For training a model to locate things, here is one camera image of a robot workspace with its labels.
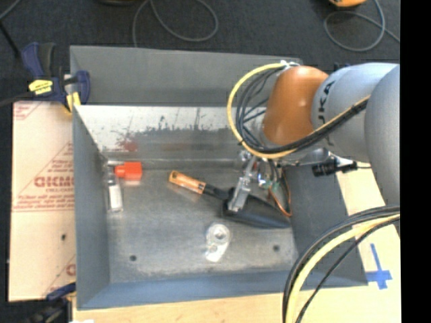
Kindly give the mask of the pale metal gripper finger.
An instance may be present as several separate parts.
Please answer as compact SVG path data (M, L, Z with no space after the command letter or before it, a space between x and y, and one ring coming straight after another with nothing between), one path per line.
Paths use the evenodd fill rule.
M237 211L239 210L239 199L242 194L242 180L239 179L236 186L232 187L229 191L229 199L227 202L227 210Z
M242 209L246 203L246 199L251 191L250 180L248 178L240 178L238 182L238 208Z

